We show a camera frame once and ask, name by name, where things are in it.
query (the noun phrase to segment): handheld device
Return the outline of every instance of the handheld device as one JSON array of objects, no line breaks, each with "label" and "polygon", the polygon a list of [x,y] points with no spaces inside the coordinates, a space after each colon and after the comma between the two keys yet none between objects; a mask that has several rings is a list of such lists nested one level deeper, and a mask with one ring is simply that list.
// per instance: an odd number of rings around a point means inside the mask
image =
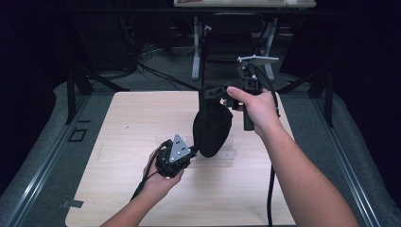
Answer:
[{"label": "handheld device", "polygon": [[156,160],[157,170],[162,176],[173,178],[191,164],[190,160],[196,153],[194,147],[189,148],[180,135],[176,134],[174,141],[167,140],[166,148],[160,150]]}]

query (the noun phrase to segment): wire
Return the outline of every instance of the wire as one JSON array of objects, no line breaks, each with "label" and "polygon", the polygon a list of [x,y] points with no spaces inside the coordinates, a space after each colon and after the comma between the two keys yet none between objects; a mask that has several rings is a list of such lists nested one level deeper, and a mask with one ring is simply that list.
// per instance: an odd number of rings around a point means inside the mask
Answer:
[{"label": "wire", "polygon": [[269,192],[268,192],[268,202],[267,202],[267,211],[268,211],[268,222],[269,222],[269,227],[273,226],[272,218],[271,218],[271,198],[272,198],[272,191],[274,187],[274,177],[275,177],[275,171],[273,166],[270,168],[270,182],[269,182]]},{"label": "wire", "polygon": [[156,77],[159,77],[159,78],[162,78],[162,79],[167,80],[167,81],[168,81],[169,83],[171,83],[177,90],[180,90],[180,89],[179,89],[175,84],[173,84],[172,82],[181,84],[181,85],[183,85],[183,86],[185,86],[185,87],[187,87],[187,88],[189,88],[189,89],[191,89],[191,90],[193,90],[193,91],[198,91],[198,90],[199,90],[199,89],[198,89],[197,87],[195,87],[195,86],[192,86],[192,85],[190,85],[190,84],[188,84],[188,83],[185,83],[185,82],[183,82],[183,81],[181,81],[181,80],[179,80],[179,79],[176,79],[176,78],[174,78],[174,77],[172,77],[172,76],[170,76],[170,75],[168,75],[168,74],[166,74],[166,73],[162,73],[162,72],[160,72],[160,71],[157,71],[157,70],[155,70],[155,69],[152,69],[152,68],[150,68],[150,67],[144,65],[143,63],[139,63],[139,62],[138,62],[138,65],[141,66],[144,70],[146,70],[146,71],[152,73],[152,74],[155,75]]},{"label": "wire", "polygon": [[[266,79],[266,81],[268,83],[269,89],[271,91],[271,94],[273,95],[273,100],[274,100],[274,105],[276,107],[277,116],[280,117],[279,108],[278,108],[277,94],[275,93],[273,84],[271,83],[271,81],[268,78],[268,76],[266,75],[266,73],[259,66],[255,65],[253,63],[249,63],[249,65],[253,66],[257,71],[259,71],[265,77],[265,79]],[[273,226],[272,218],[271,218],[271,198],[272,198],[273,188],[274,188],[274,178],[275,178],[275,170],[274,170],[273,165],[271,165],[268,200],[267,200],[267,212],[268,212],[268,224],[269,224],[269,227]]]},{"label": "wire", "polygon": [[160,151],[162,150],[162,148],[165,147],[165,146],[168,144],[168,142],[169,142],[168,140],[167,140],[167,141],[164,141],[164,143],[162,143],[162,145],[160,145],[160,146],[154,151],[153,155],[151,156],[151,158],[150,158],[150,160],[149,160],[147,170],[146,170],[144,176],[142,177],[142,181],[141,181],[141,183],[139,183],[138,187],[136,188],[135,192],[133,193],[133,195],[132,195],[132,197],[131,197],[131,201],[132,201],[135,197],[137,197],[137,196],[139,195],[139,193],[142,191],[142,188],[144,187],[145,182],[146,182],[150,177],[152,177],[154,174],[156,174],[156,173],[158,173],[159,171],[162,170],[162,169],[160,169],[160,170],[158,170],[158,171],[156,171],[156,172],[150,174],[150,176],[148,176],[148,174],[149,174],[149,172],[150,172],[150,168],[151,168],[151,166],[153,165],[154,159],[155,159],[155,158],[157,157],[157,155],[160,153]]}]

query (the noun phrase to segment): wooden board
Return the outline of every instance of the wooden board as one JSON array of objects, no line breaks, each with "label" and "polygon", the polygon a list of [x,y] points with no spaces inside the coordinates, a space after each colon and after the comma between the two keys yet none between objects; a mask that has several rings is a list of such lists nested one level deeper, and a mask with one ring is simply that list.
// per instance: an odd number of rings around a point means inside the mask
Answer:
[{"label": "wooden board", "polygon": [[[197,92],[127,92],[114,95],[79,184],[67,226],[98,226],[127,204],[150,153],[177,133],[193,145]],[[284,109],[281,121],[292,135]],[[214,158],[192,159],[182,180],[141,222],[143,226],[265,225],[270,159],[254,131],[233,112],[226,144]],[[274,224],[294,224],[276,181]]]}]

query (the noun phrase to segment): forearm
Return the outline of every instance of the forearm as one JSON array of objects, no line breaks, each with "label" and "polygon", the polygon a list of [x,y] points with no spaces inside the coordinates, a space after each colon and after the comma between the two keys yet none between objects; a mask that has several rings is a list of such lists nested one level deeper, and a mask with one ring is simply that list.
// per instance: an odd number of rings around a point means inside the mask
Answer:
[{"label": "forearm", "polygon": [[265,128],[261,138],[298,226],[357,226],[343,196],[281,124]]},{"label": "forearm", "polygon": [[141,192],[101,226],[138,226],[144,216],[158,201],[159,199],[148,195],[147,192]]}]

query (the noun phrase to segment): person's left hand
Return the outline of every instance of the person's left hand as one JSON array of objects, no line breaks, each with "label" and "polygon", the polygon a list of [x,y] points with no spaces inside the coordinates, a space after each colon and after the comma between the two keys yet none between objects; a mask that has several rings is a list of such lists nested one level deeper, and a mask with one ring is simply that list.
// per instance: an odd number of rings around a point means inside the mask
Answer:
[{"label": "person's left hand", "polygon": [[[153,161],[153,163],[151,164],[149,163],[154,152],[155,150],[150,154],[148,164],[144,168],[144,174],[145,174],[148,165],[151,165],[149,176],[154,172],[157,172],[156,159]],[[168,191],[181,180],[182,175],[183,175],[183,170],[179,174],[177,174],[177,176],[175,176],[174,178],[166,179],[164,176],[160,175],[159,173],[156,173],[145,182],[144,188],[142,189],[142,192],[140,194],[142,193],[150,194],[153,199],[160,201],[167,195]]]}]

